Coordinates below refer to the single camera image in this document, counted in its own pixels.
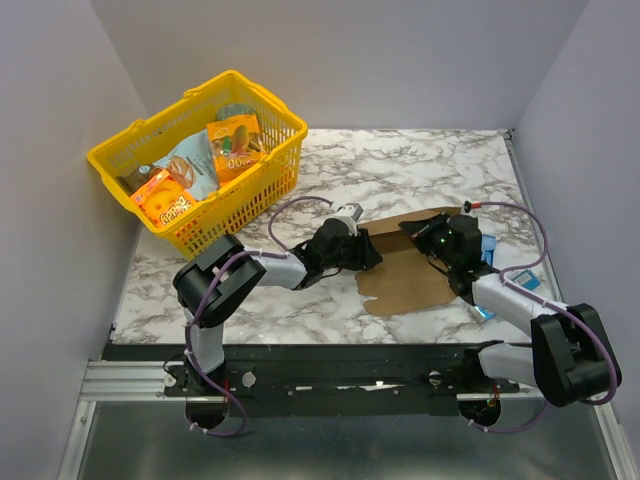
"white wall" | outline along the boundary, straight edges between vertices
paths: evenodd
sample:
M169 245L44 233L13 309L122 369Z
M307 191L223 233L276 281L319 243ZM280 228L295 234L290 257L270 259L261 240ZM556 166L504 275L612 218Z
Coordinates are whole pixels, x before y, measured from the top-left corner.
M601 314L614 402L640 458L640 2L591 0L520 122L515 148L569 302Z
M91 0L149 112L234 68L311 126L515 126L586 0Z
M55 478L87 359L107 339L132 216L85 160L144 116L88 2L0 16L0 470Z

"yellow basket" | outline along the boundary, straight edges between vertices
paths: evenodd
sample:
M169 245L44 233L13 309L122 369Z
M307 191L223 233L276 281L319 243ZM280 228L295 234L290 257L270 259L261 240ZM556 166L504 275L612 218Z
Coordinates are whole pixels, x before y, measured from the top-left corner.
M166 227L156 227L115 180L166 155L182 139L214 121L216 110L241 102L255 108L269 155L212 193ZM135 213L156 236L171 242L188 259L224 233L233 233L295 187L307 124L271 92L229 70L184 93L148 120L92 148L87 159L120 204Z

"brown cardboard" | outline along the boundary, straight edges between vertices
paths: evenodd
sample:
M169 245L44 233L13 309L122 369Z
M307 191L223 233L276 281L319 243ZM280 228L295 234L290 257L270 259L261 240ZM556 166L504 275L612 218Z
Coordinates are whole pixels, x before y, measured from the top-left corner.
M356 275L358 293L375 297L364 303L372 315L386 317L443 305L456 296L447 278L434 269L398 224L426 220L441 212L460 213L459 208L441 207L397 215L360 225L369 230L371 243L382 255L382 263Z

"white marble surface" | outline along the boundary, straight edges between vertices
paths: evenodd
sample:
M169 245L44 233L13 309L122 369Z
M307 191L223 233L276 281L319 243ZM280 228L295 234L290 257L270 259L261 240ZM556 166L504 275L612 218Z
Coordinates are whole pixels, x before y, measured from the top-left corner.
M321 195L359 202L361 221L464 200L522 202L504 140L497 132L311 130L304 142L300 176L287 199ZM239 232L253 247L277 251L267 235L270 211ZM287 245L308 238L329 212L301 202L279 217L275 230ZM481 210L483 233L496 235L498 268L538 255L528 219L505 209ZM182 343L182 309L171 286L185 261L146 229L140 232L113 340L116 343ZM549 295L543 281L538 290ZM501 319L480 325L457 299L449 305L393 317L374 317L363 308L354 273L343 272L315 286L291 292L254 290L225 324L226 343L422 343L526 341Z

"snack bag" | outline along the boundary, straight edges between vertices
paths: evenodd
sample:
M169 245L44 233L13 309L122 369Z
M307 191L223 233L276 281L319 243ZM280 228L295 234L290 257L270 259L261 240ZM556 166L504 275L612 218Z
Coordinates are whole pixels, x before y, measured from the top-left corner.
M131 195L164 168L171 171L171 177L198 201L218 190L206 129L182 140L160 160L140 165L129 175L116 177L116 180Z
M131 195L131 199L156 227L169 225L196 204L172 175L169 170L162 169Z
M223 187L264 156L255 114L236 115L207 125L218 182Z

